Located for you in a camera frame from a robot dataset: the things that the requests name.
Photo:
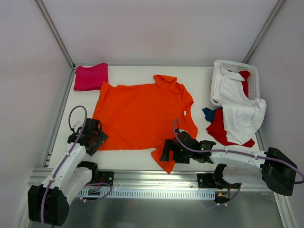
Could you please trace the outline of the orange t shirt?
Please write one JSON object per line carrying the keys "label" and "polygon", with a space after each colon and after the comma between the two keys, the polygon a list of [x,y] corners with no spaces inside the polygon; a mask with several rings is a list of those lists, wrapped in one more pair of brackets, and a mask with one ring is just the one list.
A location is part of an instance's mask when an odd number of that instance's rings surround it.
{"label": "orange t shirt", "polygon": [[179,126],[196,138],[198,128],[191,117],[194,100],[177,78],[155,75],[155,83],[111,86],[103,82],[93,114],[102,124],[108,139],[101,151],[144,150],[151,153],[157,164],[171,173],[175,161],[161,161],[164,143],[173,139],[173,128]]}

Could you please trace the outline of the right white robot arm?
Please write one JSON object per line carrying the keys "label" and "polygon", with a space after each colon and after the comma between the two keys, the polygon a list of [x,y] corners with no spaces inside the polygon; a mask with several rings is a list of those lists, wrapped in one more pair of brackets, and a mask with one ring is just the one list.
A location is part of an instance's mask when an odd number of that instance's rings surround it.
{"label": "right white robot arm", "polygon": [[267,151],[242,151],[217,146],[214,141],[197,141],[186,131],[176,129],[175,138],[167,139],[159,161],[165,164],[199,163],[215,164],[215,170],[207,177],[198,177],[199,187],[228,189],[241,184],[266,186],[284,196],[293,194],[297,165],[279,149]]}

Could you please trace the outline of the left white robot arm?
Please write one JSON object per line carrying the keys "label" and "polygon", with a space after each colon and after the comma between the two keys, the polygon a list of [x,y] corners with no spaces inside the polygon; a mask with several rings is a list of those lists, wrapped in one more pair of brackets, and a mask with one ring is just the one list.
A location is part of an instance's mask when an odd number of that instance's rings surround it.
{"label": "left white robot arm", "polygon": [[43,226],[62,226],[79,191],[99,181],[97,163],[84,158],[93,156],[108,139],[101,122],[87,118],[83,126],[71,130],[58,164],[41,184],[32,185],[28,190],[29,220]]}

